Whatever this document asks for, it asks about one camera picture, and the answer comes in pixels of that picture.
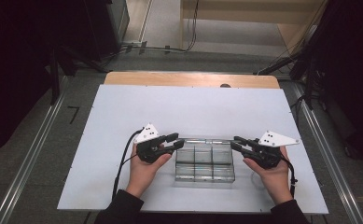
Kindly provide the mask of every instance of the transparent tray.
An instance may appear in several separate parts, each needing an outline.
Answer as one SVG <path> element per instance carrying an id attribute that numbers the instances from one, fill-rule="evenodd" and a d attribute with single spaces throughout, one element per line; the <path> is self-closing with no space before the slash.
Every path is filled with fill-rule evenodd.
<path id="1" fill-rule="evenodd" d="M 232 183 L 235 180 L 229 140 L 185 139 L 176 151 L 175 181 Z"/>

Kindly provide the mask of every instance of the white plastic mount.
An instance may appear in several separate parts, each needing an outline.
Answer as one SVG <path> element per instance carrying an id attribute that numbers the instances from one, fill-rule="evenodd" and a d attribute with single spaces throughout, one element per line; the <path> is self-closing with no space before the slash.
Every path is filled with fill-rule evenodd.
<path id="1" fill-rule="evenodd" d="M 135 144 L 139 144 L 142 142 L 146 142 L 152 139 L 159 137 L 159 133 L 151 123 L 144 128 L 144 130 L 138 134 L 138 136 L 134 139 Z"/>
<path id="2" fill-rule="evenodd" d="M 281 135 L 280 133 L 267 131 L 262 135 L 258 143 L 265 147 L 281 147 L 299 144 L 300 140 Z"/>

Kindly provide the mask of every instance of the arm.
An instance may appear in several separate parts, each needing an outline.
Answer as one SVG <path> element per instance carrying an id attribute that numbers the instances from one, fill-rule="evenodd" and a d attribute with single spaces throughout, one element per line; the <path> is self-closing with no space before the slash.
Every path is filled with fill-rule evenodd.
<path id="1" fill-rule="evenodd" d="M 280 150 L 284 157 L 289 160 L 286 148 L 280 147 Z M 256 162 L 248 158 L 244 159 L 244 163 L 262 179 L 263 185 L 276 205 L 271 211 L 279 223 L 309 223 L 298 207 L 297 201 L 292 198 L 289 192 L 288 165 L 285 161 L 280 161 L 276 167 L 268 170 L 261 168 Z"/>
<path id="2" fill-rule="evenodd" d="M 132 156 L 136 154 L 136 150 L 136 145 L 133 145 Z M 97 215 L 94 223 L 135 223 L 144 203 L 140 200 L 141 195 L 152 183 L 159 168 L 171 157 L 170 154 L 164 154 L 152 164 L 141 161 L 137 156 L 131 158 L 128 187 L 118 190 L 114 201 Z"/>

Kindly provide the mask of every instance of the black sleeve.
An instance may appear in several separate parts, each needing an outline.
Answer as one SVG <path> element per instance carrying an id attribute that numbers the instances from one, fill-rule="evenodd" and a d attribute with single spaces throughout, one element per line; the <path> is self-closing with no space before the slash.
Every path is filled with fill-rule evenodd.
<path id="1" fill-rule="evenodd" d="M 134 224 L 143 203 L 139 198 L 120 189 L 114 201 L 105 210 L 99 212 L 94 223 Z"/>
<path id="2" fill-rule="evenodd" d="M 297 201 L 291 200 L 285 203 L 280 203 L 272 208 L 272 214 L 276 223 L 286 224 L 303 224 L 309 223 L 305 215 L 300 210 Z"/>

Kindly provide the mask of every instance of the white tabletop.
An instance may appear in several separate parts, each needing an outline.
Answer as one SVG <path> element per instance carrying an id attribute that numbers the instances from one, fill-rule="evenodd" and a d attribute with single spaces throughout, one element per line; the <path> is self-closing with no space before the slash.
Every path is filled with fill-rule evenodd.
<path id="1" fill-rule="evenodd" d="M 111 202 L 123 149 L 149 122 L 160 134 L 182 138 L 255 139 L 267 131 L 300 139 L 282 90 L 102 85 L 97 92 L 58 209 L 102 210 Z M 328 212 L 312 166 L 300 144 L 287 147 L 298 179 L 295 198 L 305 214 Z M 229 188 L 180 188 L 175 155 L 144 193 L 142 211 L 261 213 L 274 206 L 258 175 L 233 152 L 236 180 Z M 126 188 L 129 163 L 119 189 Z"/>

